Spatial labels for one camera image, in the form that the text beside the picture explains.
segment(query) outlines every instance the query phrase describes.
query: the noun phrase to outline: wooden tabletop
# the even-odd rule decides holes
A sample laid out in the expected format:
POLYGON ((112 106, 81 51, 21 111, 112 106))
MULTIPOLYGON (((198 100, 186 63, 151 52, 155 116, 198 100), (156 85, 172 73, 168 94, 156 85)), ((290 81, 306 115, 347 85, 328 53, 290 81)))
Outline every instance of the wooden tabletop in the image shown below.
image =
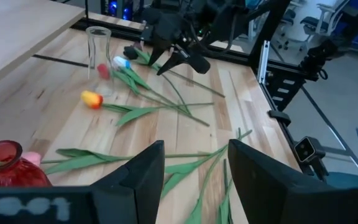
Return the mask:
MULTIPOLYGON (((68 30, 42 49, 39 54, 87 63, 86 34, 68 30)), ((111 39, 112 56, 122 55, 131 42, 111 39)), ((159 62, 164 62, 163 55, 159 62)), ((236 130, 253 132, 243 139, 252 147, 298 169, 295 158, 275 119, 267 116, 269 104, 249 67, 208 58, 211 69, 205 75, 187 65, 174 68, 182 75, 225 94, 213 95, 181 78, 167 74, 186 103, 214 102, 213 106, 190 108, 209 127, 178 114, 159 110, 122 127, 120 114, 91 110, 80 101, 80 93, 89 89, 87 68, 30 58, 0 81, 0 140, 11 139, 24 150, 41 153, 45 160, 60 159, 59 148, 81 148, 114 156, 136 155, 158 139, 165 141, 166 154, 213 152, 235 138, 236 130)), ((133 69, 157 92, 178 101, 171 86, 148 67, 133 69)), ((107 103, 154 106, 135 96, 116 81, 116 91, 107 103)), ((167 159, 166 165, 195 161, 195 158, 167 159)), ((176 186, 160 203, 157 223, 183 223, 198 198, 206 171, 212 161, 202 165, 176 186)), ((49 176, 54 185, 89 185, 109 174, 121 162, 49 176)), ((203 204, 203 223, 215 223, 216 212, 224 196, 223 164, 216 166, 207 186, 203 204)), ((235 188, 231 190, 234 223, 246 223, 235 188)))
POLYGON ((0 0, 0 79, 83 15, 82 8, 49 0, 0 0))

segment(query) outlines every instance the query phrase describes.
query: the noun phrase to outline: floor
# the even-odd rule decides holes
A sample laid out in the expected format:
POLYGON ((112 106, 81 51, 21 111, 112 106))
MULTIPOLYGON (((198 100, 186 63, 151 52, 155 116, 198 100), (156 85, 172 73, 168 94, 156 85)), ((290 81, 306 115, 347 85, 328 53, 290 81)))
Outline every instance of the floor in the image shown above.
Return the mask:
MULTIPOLYGON (((253 44, 240 39, 236 42, 245 52, 250 52, 253 44)), ((277 50, 272 44, 269 58, 298 65, 305 56, 298 49, 277 50)), ((305 136, 319 139, 324 147, 344 149, 333 134, 330 127, 318 113, 312 101, 321 109, 323 116, 332 124, 338 134, 358 158, 358 53, 350 52, 347 55, 327 62, 324 69, 328 72, 328 80, 319 79, 317 82, 307 82, 305 91, 299 91, 285 112, 291 117, 289 130, 294 140, 298 141, 305 136)), ((358 175, 358 166, 352 158, 338 154, 327 153, 323 159, 330 172, 345 172, 358 175)))

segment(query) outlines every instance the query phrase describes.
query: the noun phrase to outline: yellow tulip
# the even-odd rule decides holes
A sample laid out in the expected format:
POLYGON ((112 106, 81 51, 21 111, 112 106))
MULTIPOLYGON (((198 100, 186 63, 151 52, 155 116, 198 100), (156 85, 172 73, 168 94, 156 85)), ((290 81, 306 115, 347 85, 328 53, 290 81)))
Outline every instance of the yellow tulip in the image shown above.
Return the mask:
POLYGON ((103 97, 92 91, 83 91, 81 93, 81 99, 92 109, 99 109, 103 103, 103 97))

